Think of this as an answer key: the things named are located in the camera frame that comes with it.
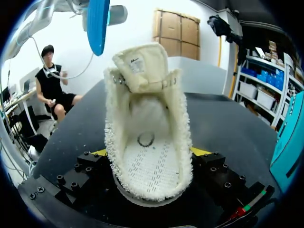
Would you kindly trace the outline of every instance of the storage bin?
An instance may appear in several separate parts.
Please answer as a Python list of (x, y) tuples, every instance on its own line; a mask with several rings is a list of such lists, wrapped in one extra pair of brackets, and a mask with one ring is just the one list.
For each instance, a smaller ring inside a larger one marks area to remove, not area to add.
[(262, 72), (261, 72), (261, 75), (263, 75), (263, 76), (268, 76), (268, 72), (267, 71), (264, 71), (264, 70), (262, 70)]
[(264, 108), (270, 110), (275, 99), (267, 93), (264, 93), (262, 90), (258, 89), (256, 101)]
[(257, 94), (257, 88), (254, 85), (247, 84), (245, 82), (240, 81), (239, 91), (241, 94), (247, 96), (250, 99), (254, 99)]
[(257, 79), (260, 79), (263, 82), (266, 82), (266, 76), (265, 75), (256, 75)]
[(288, 108), (289, 108), (289, 104), (285, 103), (282, 116), (286, 117)]
[(284, 82), (282, 82), (282, 81), (278, 81), (278, 80), (275, 81), (275, 87), (281, 91), (283, 90), (283, 84), (284, 84)]
[(244, 74), (251, 75), (253, 77), (257, 76), (257, 73), (254, 70), (250, 70), (250, 69), (247, 69), (247, 68), (244, 68), (244, 67), (242, 68), (241, 72), (243, 72)]
[(272, 77), (271, 75), (268, 75), (267, 76), (267, 83), (269, 83), (272, 86), (275, 86), (276, 85), (276, 80), (275, 79), (276, 79), (275, 77)]

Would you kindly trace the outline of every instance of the shoe label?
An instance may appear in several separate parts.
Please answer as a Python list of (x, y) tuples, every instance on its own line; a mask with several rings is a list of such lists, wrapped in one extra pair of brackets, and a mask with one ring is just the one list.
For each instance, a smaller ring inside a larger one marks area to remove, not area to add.
[(129, 61), (129, 66), (134, 74), (143, 73), (146, 71), (144, 59), (141, 56), (133, 56)]

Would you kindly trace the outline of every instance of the computer monitor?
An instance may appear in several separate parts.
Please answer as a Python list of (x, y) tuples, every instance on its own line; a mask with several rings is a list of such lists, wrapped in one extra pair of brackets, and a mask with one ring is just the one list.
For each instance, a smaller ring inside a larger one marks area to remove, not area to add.
[(0, 95), (3, 96), (3, 102), (8, 101), (9, 98), (10, 98), (10, 91), (9, 91), (9, 88), (6, 87), (6, 88), (2, 91), (2, 93), (1, 93)]
[(29, 91), (29, 83), (30, 83), (29, 79), (24, 82), (24, 88), (23, 88), (24, 93), (27, 93)]

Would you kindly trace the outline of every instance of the man's leg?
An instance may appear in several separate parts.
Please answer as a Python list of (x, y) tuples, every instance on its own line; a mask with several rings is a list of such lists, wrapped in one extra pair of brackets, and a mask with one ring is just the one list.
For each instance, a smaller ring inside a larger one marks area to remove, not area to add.
[(78, 101), (80, 101), (82, 98), (81, 95), (76, 95), (72, 101), (72, 105), (75, 105)]
[(61, 105), (61, 104), (57, 104), (57, 105), (55, 106), (54, 113), (55, 113), (55, 114), (57, 115), (57, 117), (58, 117), (58, 122), (62, 121), (63, 118), (66, 116), (65, 108), (64, 108), (63, 105)]

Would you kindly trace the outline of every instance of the black platform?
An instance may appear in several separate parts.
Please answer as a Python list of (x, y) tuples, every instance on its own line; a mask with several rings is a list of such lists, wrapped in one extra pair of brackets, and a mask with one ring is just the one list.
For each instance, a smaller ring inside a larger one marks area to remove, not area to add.
[[(73, 168), (84, 151), (105, 148), (105, 87), (100, 81), (67, 114), (50, 137), (35, 167), (35, 178), (43, 175), (56, 184), (56, 176)], [(232, 170), (245, 175), (247, 185), (256, 181), (281, 192), (269, 172), (276, 133), (246, 108), (225, 96), (186, 94), (193, 147), (226, 156)], [(258, 213), (264, 218), (272, 206)], [(175, 202), (156, 209), (136, 206), (118, 191), (92, 202), (82, 209), (86, 215), (127, 227), (194, 225), (214, 227), (222, 209), (214, 205), (204, 190), (191, 186)]]

